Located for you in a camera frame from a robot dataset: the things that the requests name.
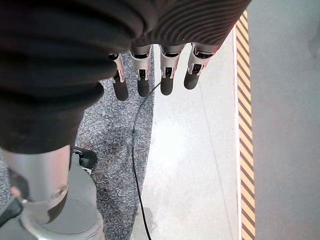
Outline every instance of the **gray carpet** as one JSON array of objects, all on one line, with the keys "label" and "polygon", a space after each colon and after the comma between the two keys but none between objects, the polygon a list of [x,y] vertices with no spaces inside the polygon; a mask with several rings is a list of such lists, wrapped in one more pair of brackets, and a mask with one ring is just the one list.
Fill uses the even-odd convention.
[{"label": "gray carpet", "polygon": [[[138,195],[132,172],[131,141],[134,118],[143,98],[138,95],[137,77],[130,56],[123,56],[129,99],[116,99],[110,79],[101,83],[105,92],[86,110],[76,145],[97,153],[98,164],[92,172],[97,187],[97,207],[104,219],[107,240],[128,240],[138,209]],[[153,60],[150,80],[154,83]],[[140,112],[136,126],[135,161],[142,186],[150,146],[153,97]],[[0,209],[9,200],[8,180],[0,156]]]}]

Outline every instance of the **hazard tape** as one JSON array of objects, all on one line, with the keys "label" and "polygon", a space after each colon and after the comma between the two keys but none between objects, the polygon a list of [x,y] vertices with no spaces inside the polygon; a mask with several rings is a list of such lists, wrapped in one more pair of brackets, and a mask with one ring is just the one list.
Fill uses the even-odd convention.
[{"label": "hazard tape", "polygon": [[245,10],[235,25],[236,82],[239,133],[239,181],[242,240],[255,240],[255,173],[252,134],[251,82],[248,13]]}]

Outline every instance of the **white floor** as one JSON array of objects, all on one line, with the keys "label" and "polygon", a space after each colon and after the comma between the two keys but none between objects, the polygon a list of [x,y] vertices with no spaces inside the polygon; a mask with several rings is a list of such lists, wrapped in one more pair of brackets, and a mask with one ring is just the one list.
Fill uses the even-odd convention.
[{"label": "white floor", "polygon": [[[191,91],[183,86],[190,49],[181,54],[173,93],[155,91],[142,192],[147,223],[153,240],[237,240],[233,35]],[[159,47],[154,56],[158,83]],[[131,239],[147,239],[140,210]]]}]

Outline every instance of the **black cable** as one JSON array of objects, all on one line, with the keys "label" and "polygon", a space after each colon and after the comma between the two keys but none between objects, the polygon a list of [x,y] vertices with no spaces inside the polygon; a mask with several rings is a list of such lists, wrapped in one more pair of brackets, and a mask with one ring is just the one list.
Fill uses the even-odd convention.
[{"label": "black cable", "polygon": [[143,205],[142,199],[141,199],[139,182],[138,182],[138,177],[137,177],[137,172],[136,172],[136,164],[135,164],[135,131],[136,131],[137,119],[138,119],[138,116],[139,116],[139,113],[140,113],[142,107],[144,106],[145,102],[148,100],[149,96],[156,90],[156,88],[159,85],[160,85],[160,82],[148,93],[148,95],[144,98],[144,100],[140,104],[138,112],[135,115],[135,119],[134,119],[134,123],[133,123],[133,130],[132,130],[132,153],[131,153],[131,155],[132,155],[132,170],[133,170],[133,173],[134,173],[136,189],[137,189],[137,192],[138,192],[138,197],[139,197],[139,201],[140,201],[140,205],[141,205],[143,223],[144,223],[144,227],[145,227],[145,232],[146,232],[146,234],[148,236],[148,240],[152,240],[152,239],[151,239],[151,236],[150,236],[150,233],[149,233],[149,229],[148,229],[148,224],[147,224],[147,221],[146,221],[144,205]]}]

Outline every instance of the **gray wall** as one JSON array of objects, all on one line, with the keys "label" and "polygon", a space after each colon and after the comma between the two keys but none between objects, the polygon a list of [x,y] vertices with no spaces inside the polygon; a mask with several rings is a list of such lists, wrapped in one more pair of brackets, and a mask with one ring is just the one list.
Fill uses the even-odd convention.
[{"label": "gray wall", "polygon": [[320,0],[248,9],[257,240],[320,239]]}]

